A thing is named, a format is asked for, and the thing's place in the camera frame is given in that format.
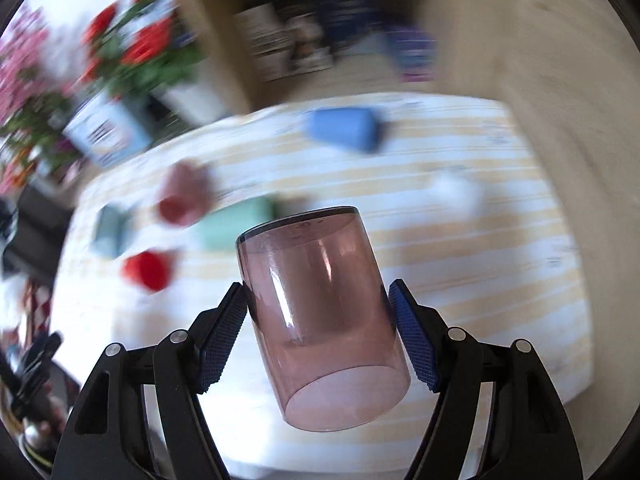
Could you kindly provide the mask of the transparent brown plastic cup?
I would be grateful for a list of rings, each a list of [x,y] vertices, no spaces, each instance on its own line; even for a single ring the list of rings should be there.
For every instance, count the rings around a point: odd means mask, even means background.
[[[354,428],[404,398],[408,366],[357,208],[255,226],[236,250],[262,362],[289,425]]]

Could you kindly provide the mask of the red plastic cup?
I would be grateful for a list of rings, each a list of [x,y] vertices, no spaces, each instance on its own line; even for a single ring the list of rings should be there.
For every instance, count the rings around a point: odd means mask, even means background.
[[[148,249],[126,258],[120,275],[129,284],[155,294],[170,285],[175,273],[175,260],[172,252]]]

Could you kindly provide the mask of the transparent teal plastic cup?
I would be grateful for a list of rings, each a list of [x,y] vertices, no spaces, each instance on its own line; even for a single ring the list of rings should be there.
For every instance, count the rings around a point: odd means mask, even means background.
[[[105,205],[96,217],[91,250],[108,260],[118,258],[129,245],[130,228],[131,216],[128,210],[114,205]]]

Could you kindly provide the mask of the green plastic cup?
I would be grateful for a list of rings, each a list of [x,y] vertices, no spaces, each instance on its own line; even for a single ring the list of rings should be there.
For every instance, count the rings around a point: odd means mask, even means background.
[[[275,218],[272,197],[247,198],[206,214],[193,228],[194,240],[206,252],[233,252],[241,234]]]

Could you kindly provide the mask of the white plastic cup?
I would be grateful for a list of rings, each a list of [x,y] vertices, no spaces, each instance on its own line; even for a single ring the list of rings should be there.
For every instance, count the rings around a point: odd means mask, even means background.
[[[480,216],[485,205],[484,186],[463,172],[440,170],[430,183],[431,196],[452,220],[468,222]]]

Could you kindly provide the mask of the pink plastic cup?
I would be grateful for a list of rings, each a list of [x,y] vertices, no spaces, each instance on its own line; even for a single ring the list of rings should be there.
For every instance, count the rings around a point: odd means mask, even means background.
[[[211,166],[179,160],[164,173],[155,202],[157,217],[170,226],[193,226],[213,207],[214,191]]]

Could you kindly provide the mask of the blue plastic cup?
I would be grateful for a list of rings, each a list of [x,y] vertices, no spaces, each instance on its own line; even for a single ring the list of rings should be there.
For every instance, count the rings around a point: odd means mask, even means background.
[[[367,107],[325,107],[306,116],[306,131],[318,142],[374,153],[383,141],[385,124]]]

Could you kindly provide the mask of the yellow plaid floral tablecloth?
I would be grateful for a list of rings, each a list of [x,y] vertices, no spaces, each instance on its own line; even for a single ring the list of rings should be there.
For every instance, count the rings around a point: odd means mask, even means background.
[[[95,178],[81,194],[58,267],[58,362],[85,380],[113,341],[156,344],[215,307],[239,278],[234,252],[206,252],[192,230],[166,226],[154,205],[165,171],[193,159],[214,170],[225,204],[280,198],[291,210],[359,209],[384,281],[402,278],[420,304],[493,344],[529,340],[563,401],[590,385],[592,329],[579,252],[551,183],[502,103],[462,96],[373,93],[324,107],[372,108],[385,124],[380,150],[316,142],[316,102],[280,105],[194,130]],[[440,170],[480,181],[485,205],[452,220],[431,196]],[[127,283],[116,260],[91,250],[96,217],[113,204],[134,212],[132,252],[173,250],[168,289]]]

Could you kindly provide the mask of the pink flower plant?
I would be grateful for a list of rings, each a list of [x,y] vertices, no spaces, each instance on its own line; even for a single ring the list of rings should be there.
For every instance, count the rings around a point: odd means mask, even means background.
[[[79,152],[63,134],[72,100],[43,66],[49,31],[38,10],[18,12],[1,37],[1,193],[20,192],[39,169],[60,183]]]

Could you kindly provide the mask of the light blue probiotic box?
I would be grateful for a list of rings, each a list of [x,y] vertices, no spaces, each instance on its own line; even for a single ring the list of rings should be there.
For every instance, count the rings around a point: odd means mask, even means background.
[[[102,169],[144,152],[152,142],[146,125],[124,102],[112,100],[104,91],[81,104],[63,134]]]

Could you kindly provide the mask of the white faceted vase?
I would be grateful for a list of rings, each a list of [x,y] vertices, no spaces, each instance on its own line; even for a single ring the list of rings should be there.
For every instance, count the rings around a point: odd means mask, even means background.
[[[157,88],[153,96],[193,127],[207,126],[230,115],[206,70],[200,70],[191,81]]]

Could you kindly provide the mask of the red rose bouquet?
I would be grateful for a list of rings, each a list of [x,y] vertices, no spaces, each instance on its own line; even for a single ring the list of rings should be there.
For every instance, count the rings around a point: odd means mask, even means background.
[[[194,81],[204,55],[178,0],[115,0],[87,25],[83,84],[113,98]]]

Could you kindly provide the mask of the purple box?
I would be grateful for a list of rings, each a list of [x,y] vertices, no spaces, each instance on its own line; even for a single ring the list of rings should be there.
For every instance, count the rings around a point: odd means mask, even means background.
[[[409,24],[387,25],[385,38],[388,54],[403,81],[423,82],[434,79],[436,41],[420,27]]]

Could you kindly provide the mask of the wooden shelf unit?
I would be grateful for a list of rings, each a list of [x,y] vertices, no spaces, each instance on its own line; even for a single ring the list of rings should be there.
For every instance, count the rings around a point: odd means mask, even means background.
[[[468,94],[462,0],[186,0],[222,102],[409,89]]]

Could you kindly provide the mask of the dark blue box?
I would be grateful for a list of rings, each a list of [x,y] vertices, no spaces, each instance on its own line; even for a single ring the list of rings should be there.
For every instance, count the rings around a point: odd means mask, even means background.
[[[311,0],[334,58],[382,53],[380,0]]]

